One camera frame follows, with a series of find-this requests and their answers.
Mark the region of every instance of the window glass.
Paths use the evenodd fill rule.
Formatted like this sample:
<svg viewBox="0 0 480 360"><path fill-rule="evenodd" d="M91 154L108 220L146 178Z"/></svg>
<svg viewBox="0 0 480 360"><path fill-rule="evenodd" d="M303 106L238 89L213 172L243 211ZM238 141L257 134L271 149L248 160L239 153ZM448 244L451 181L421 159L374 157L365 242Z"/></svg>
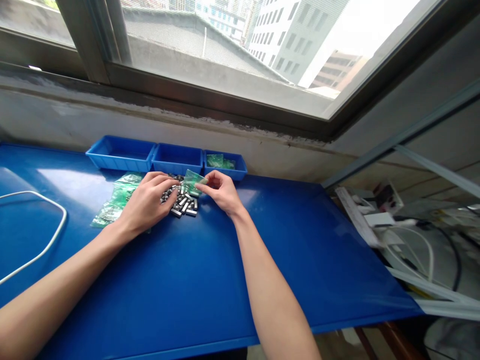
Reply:
<svg viewBox="0 0 480 360"><path fill-rule="evenodd" d="M295 10L297 10L297 6L299 5L298 2L293 4L293 7L291 8L290 15L288 15L288 20L292 20L295 14Z"/></svg>
<svg viewBox="0 0 480 360"><path fill-rule="evenodd" d="M285 36L285 31L283 31L280 35L280 38L278 39L278 43L277 45L281 45L282 44L282 40L284 39L284 36Z"/></svg>
<svg viewBox="0 0 480 360"><path fill-rule="evenodd" d="M54 0L0 0L0 4L2 1L20 4L14 7L17 14L30 13L17 7L40 7L56 19L35 20L35 26L27 23L23 25L25 33L73 44L67 39L70 36L54 8ZM422 23L428 12L436 9L440 0L419 1L282 0L274 4L275 0L120 0L120 3L131 50L129 66L328 120ZM3 13L0 12L0 26L6 26L8 21ZM11 21L6 27L21 29ZM47 33L37 33L38 29L45 31L44 28ZM65 30L64 38L59 38L63 33L60 28ZM258 59L266 59L265 65L268 62L269 66L263 66ZM267 81L253 81L252 77ZM265 88L252 85L260 83L270 85Z"/></svg>
<svg viewBox="0 0 480 360"><path fill-rule="evenodd" d="M55 0L0 0L0 27L75 47Z"/></svg>

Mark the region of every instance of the blue table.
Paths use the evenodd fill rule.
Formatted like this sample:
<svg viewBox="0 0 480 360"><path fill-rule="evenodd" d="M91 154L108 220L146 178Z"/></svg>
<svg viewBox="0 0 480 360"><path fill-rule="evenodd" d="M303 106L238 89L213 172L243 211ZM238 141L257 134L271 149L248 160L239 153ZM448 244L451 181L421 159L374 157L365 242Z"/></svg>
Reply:
<svg viewBox="0 0 480 360"><path fill-rule="evenodd" d="M33 190L68 211L49 252L0 286L0 306L100 232L90 223L122 174L82 153L0 145L0 195ZM237 188L314 333L422 314L320 185L248 175ZM0 277L38 254L61 219L20 196L0 200ZM206 195L199 206L126 246L39 359L176 359L258 344L234 226Z"/></svg>

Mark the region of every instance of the forearm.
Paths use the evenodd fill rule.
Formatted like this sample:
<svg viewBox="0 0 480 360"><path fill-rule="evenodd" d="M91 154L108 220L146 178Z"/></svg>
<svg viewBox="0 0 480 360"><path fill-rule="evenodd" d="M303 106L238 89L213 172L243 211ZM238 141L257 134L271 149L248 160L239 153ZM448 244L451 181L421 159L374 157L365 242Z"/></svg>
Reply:
<svg viewBox="0 0 480 360"><path fill-rule="evenodd" d="M307 319L249 213L232 216L255 328L270 359L319 359Z"/></svg>
<svg viewBox="0 0 480 360"><path fill-rule="evenodd" d="M127 242L115 224L0 309L0 358L33 359Z"/></svg>

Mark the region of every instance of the concrete wall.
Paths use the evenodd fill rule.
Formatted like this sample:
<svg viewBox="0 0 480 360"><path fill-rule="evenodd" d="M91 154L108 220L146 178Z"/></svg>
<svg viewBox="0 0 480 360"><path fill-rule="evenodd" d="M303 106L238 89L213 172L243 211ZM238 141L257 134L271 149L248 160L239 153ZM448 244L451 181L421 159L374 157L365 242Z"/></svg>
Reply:
<svg viewBox="0 0 480 360"><path fill-rule="evenodd" d="M0 77L0 139L85 151L101 136L110 134L240 153L251 174L321 182L478 79L480 48L475 44L480 43L479 27L477 18L341 138L327 145L119 103L47 81L31 83L11 77ZM479 110L478 104L465 109L410 147L478 181ZM462 191L398 154L372 165L346 184L372 189L386 177L406 198L466 198Z"/></svg>

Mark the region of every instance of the blue storage tray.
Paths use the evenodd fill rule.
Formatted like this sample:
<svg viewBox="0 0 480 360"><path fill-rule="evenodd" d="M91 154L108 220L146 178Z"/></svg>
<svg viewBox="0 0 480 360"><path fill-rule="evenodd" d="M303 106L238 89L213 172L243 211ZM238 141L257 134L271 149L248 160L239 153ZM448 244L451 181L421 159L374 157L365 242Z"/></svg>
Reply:
<svg viewBox="0 0 480 360"><path fill-rule="evenodd" d="M222 169L219 167L210 167L207 166L207 155L213 154L223 154L223 158L227 160L235 160L235 170ZM242 180L247 174L247 165L245 164L244 158L239 154L232 154L228 152L213 151L213 150L203 150L203 167L205 168L205 175L213 170L218 170L225 175L228 175L232 180Z"/></svg>
<svg viewBox="0 0 480 360"><path fill-rule="evenodd" d="M85 153L97 168L146 173L152 167L154 142L124 137L102 137Z"/></svg>
<svg viewBox="0 0 480 360"><path fill-rule="evenodd" d="M185 175L187 169L200 174L203 168L202 149L159 143L152 157L155 171Z"/></svg>

